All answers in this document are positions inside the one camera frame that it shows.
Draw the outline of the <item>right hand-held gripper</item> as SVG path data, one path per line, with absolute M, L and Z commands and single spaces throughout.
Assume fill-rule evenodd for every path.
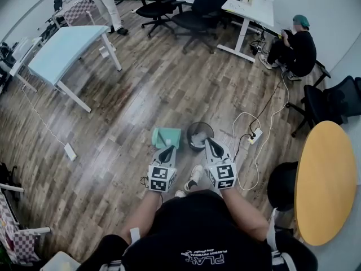
M 217 190 L 234 187 L 236 165 L 231 160 L 228 146 L 217 139 L 207 138 L 205 140 L 205 152 L 206 173 L 211 185 Z

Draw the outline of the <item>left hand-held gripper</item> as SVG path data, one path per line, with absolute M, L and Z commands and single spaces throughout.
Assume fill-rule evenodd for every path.
M 148 167 L 147 175 L 150 190 L 162 193 L 167 193 L 170 190 L 177 176 L 176 154 L 175 146 L 167 146 L 154 153 L 152 165 Z

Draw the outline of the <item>mint green dustpan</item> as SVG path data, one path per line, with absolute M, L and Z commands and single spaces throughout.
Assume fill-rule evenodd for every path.
M 152 144 L 157 149 L 174 146 L 179 149 L 182 130 L 179 128 L 156 127 L 152 135 Z

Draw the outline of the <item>white paper pieces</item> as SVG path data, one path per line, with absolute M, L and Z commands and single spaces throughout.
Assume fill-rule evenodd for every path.
M 208 135 L 205 132 L 198 132 L 191 135 L 191 145 L 196 148 L 204 148 Z

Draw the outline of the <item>black mesh waste bin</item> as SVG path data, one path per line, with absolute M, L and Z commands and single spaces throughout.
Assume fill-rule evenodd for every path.
M 208 123 L 205 123 L 202 121 L 192 123 L 187 129 L 186 136 L 187 136 L 187 142 L 188 142 L 189 147 L 196 152 L 200 152 L 205 149 L 205 147 L 204 148 L 196 148 L 191 145 L 191 135 L 198 133 L 198 132 L 205 132 L 208 135 L 208 138 L 214 137 L 214 130 Z

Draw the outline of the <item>person's right forearm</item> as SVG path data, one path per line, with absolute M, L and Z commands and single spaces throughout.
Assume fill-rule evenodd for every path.
M 223 200 L 237 226 L 250 237 L 264 241 L 269 229 L 263 214 L 232 187 L 221 190 Z

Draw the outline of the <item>person's right white shoe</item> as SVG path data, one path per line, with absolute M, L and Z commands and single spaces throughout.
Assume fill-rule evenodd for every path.
M 194 166 L 188 181 L 184 185 L 184 190 L 188 193 L 192 190 L 195 190 L 195 188 L 198 187 L 198 184 L 203 176 L 203 173 L 204 173 L 204 167 L 202 165 L 199 164 Z

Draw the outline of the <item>black stool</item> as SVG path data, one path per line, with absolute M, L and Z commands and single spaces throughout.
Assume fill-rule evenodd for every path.
M 267 197 L 273 208 L 286 212 L 294 207 L 294 188 L 298 162 L 278 165 L 271 173 L 267 185 Z

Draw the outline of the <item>person's black t-shirt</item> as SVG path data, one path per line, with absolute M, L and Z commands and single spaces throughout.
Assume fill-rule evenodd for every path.
M 270 222 L 264 241 L 242 231 L 222 194 L 192 191 L 160 203 L 148 234 L 106 235 L 77 271 L 318 271 L 315 255 Z

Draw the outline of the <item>small white box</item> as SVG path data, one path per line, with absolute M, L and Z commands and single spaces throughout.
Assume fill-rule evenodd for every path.
M 111 47 L 112 47 L 112 49 L 113 49 L 113 52 L 116 52 L 116 48 L 113 46 L 112 43 L 111 43 Z M 100 54 L 101 54 L 101 56 L 102 56 L 103 58 L 109 57 L 109 51 L 108 51 L 108 49 L 107 49 L 105 46 L 102 46 L 102 47 L 99 49 L 99 52 L 100 52 Z

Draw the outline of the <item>black office chair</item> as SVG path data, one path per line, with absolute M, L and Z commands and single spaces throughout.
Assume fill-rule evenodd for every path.
M 142 2 L 142 7 L 136 10 L 136 14 L 141 17 L 152 19 L 152 21 L 144 23 L 141 28 L 145 28 L 146 25 L 153 25 L 148 32 L 147 37 L 151 38 L 153 31 L 159 27 L 164 26 L 168 28 L 173 35 L 175 35 L 174 29 L 168 25 L 171 22 L 171 18 L 168 15 L 172 14 L 176 9 L 174 4 L 177 0 L 153 0 L 151 3 L 147 3 L 146 0 L 136 0 Z
M 187 53 L 189 45 L 198 40 L 202 42 L 211 54 L 214 53 L 212 46 L 205 38 L 212 36 L 218 38 L 215 30 L 222 20 L 222 6 L 227 0 L 194 0 L 191 9 L 183 11 L 185 1 L 175 1 L 171 4 L 178 8 L 179 13 L 171 17 L 171 21 L 177 26 L 188 30 L 184 33 L 175 33 L 176 37 L 189 36 L 189 40 L 183 46 L 183 53 Z
M 323 91 L 306 85 L 304 93 L 304 109 L 293 103 L 285 105 L 303 115 L 302 122 L 291 134 L 293 138 L 305 124 L 311 129 L 322 121 L 342 125 L 350 117 L 361 116 L 361 77 L 347 76 L 336 86 Z

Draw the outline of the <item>light blue table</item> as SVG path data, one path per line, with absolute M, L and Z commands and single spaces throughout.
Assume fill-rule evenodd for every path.
M 72 64 L 98 38 L 101 38 L 105 49 L 118 71 L 122 70 L 116 53 L 110 43 L 106 32 L 109 28 L 105 25 L 86 25 L 76 27 L 64 27 L 58 30 L 39 50 L 35 57 L 28 64 L 30 71 L 58 88 L 73 99 L 86 112 L 90 113 L 91 108 L 86 105 L 61 81 Z

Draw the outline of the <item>black equipment stand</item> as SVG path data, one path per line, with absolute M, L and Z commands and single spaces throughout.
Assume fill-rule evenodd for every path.
M 0 183 L 7 186 L 21 187 L 20 183 L 16 183 L 14 181 L 14 172 L 17 169 L 17 166 L 14 165 L 12 170 L 9 171 L 5 163 L 0 162 Z M 4 188 L 0 188 L 0 191 L 4 195 L 11 195 L 13 200 L 18 202 L 20 200 L 20 194 L 12 190 L 7 190 Z

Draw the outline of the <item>checkered tablecloth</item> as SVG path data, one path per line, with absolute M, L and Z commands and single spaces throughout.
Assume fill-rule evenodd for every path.
M 21 187 L 14 187 L 0 183 L 0 243 L 12 261 L 17 265 L 27 265 L 40 261 L 36 254 L 36 241 L 43 234 L 51 232 L 49 227 L 26 229 L 20 226 L 4 191 L 22 193 Z
M 93 0 L 79 0 L 73 3 L 66 4 L 63 8 L 53 14 L 52 20 L 60 29 L 60 24 L 57 21 L 57 18 L 64 18 L 67 26 L 72 26 L 72 23 L 76 21 L 80 16 L 86 15 L 88 12 L 91 12 L 95 9 L 95 3 Z

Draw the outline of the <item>small white desk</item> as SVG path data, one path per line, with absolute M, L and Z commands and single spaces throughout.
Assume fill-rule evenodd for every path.
M 23 78 L 19 71 L 22 66 L 25 65 L 25 62 L 32 51 L 37 47 L 41 48 L 43 46 L 42 38 L 37 37 L 32 40 L 29 38 L 24 38 L 19 42 L 19 44 L 15 47 L 12 57 L 15 59 L 15 64 L 10 70 L 10 75 L 12 77 L 18 78 L 27 88 L 32 90 L 33 92 L 37 92 L 37 89 L 34 88 L 25 78 Z

